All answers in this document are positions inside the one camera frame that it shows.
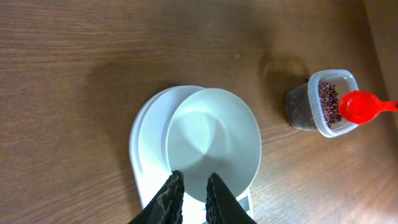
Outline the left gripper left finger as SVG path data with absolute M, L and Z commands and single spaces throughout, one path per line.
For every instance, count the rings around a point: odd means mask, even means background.
M 149 204 L 128 224 L 182 224 L 184 193 L 183 173 L 174 170 Z

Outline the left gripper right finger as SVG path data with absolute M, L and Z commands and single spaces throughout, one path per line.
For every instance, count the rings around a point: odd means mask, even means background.
M 206 191 L 206 221 L 209 224 L 256 224 L 217 173 L 209 176 Z

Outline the orange measuring scoop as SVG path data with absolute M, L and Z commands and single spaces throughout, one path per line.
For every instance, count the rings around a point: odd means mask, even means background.
M 345 120 L 361 125 L 372 121 L 382 112 L 397 112 L 397 100 L 381 101 L 368 91 L 354 90 L 342 97 L 338 111 Z

